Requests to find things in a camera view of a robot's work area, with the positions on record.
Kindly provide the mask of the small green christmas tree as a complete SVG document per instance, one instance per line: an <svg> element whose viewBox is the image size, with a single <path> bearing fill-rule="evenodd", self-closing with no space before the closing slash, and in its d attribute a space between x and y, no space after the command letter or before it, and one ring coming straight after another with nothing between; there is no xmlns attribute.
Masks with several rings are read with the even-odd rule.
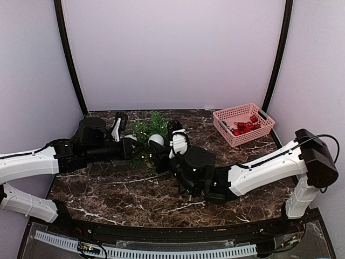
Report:
<svg viewBox="0 0 345 259"><path fill-rule="evenodd" d="M139 155L130 161L132 169L145 169L149 175L156 175L156 169L152 161L151 149L149 147L149 137L153 134L167 136L168 120L162 116L162 113L150 112L148 118L135 119L131 122L131 130L138 142L143 145L143 150Z"/></svg>

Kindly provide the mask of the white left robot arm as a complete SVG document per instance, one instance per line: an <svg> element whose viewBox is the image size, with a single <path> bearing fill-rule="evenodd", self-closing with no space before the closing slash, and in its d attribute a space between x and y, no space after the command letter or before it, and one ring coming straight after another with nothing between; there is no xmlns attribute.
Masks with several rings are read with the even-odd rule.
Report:
<svg viewBox="0 0 345 259"><path fill-rule="evenodd" d="M130 160L138 143L122 137L127 116L116 115L110 128L97 117L79 121L69 139L56 139L44 147L26 152L1 155L1 209L11 210L27 217L54 223L64 235L76 231L76 223L61 201L34 196L13 186L14 182L41 176L68 174L86 168L95 162Z"/></svg>

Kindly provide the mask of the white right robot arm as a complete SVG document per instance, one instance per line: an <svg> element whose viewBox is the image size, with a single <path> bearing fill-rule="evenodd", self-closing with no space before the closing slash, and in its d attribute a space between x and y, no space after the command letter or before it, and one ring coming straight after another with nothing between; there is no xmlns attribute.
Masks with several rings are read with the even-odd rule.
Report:
<svg viewBox="0 0 345 259"><path fill-rule="evenodd" d="M303 217L318 192L334 184L339 177L336 159L320 135L306 129L280 149L245 164L216 167L215 154L190 144L184 129L171 133L165 140L154 134L148 144L156 171L169 171L191 197L203 196L205 201L224 204L261 186L299 177L292 195L282 206L282 217L275 229L287 234Z"/></svg>

